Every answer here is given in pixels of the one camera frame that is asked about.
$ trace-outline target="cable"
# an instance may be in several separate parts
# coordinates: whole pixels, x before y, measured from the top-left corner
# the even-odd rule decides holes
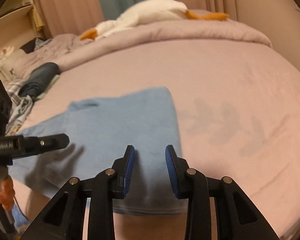
[[[17,204],[17,206],[18,206],[18,208],[19,208],[21,214],[29,221],[29,219],[26,217],[26,215],[22,212],[22,210],[21,210],[21,208],[20,208],[20,206],[19,206],[19,203],[18,203],[16,197],[14,196],[13,198],[14,198],[14,201],[16,202],[16,204]]]

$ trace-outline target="pile of clothes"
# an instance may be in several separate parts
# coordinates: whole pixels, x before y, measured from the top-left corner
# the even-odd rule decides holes
[[[23,46],[20,47],[26,54],[34,52],[38,49],[41,49],[42,47],[46,46],[48,43],[50,43],[52,39],[44,39],[44,38],[34,38],[33,40],[27,42]]]
[[[12,111],[6,128],[6,136],[18,132],[29,115],[35,101],[42,99],[60,77],[59,66],[48,62],[32,71],[27,80],[15,79],[5,89],[12,101]]]

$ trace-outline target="stuffed toy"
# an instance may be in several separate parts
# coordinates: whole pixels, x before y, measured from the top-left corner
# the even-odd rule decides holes
[[[107,37],[113,33],[159,21],[196,19],[219,20],[228,19],[225,13],[210,13],[199,16],[190,12],[186,5],[175,0],[144,0],[124,11],[116,20],[108,20],[99,23],[95,28],[84,32],[80,39],[98,39]]]

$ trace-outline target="dark blue rolled cloth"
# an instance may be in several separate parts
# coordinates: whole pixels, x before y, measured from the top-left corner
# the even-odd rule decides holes
[[[55,75],[60,73],[56,63],[48,62],[32,71],[30,77],[20,89],[18,96],[29,95],[32,99],[43,93]]]

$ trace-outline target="wall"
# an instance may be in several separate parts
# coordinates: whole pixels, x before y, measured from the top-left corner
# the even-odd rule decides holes
[[[32,6],[23,7],[0,18],[0,54],[3,48],[16,49],[36,37],[29,12]]]
[[[293,0],[235,0],[237,16],[266,34],[274,49],[300,71],[300,9]]]

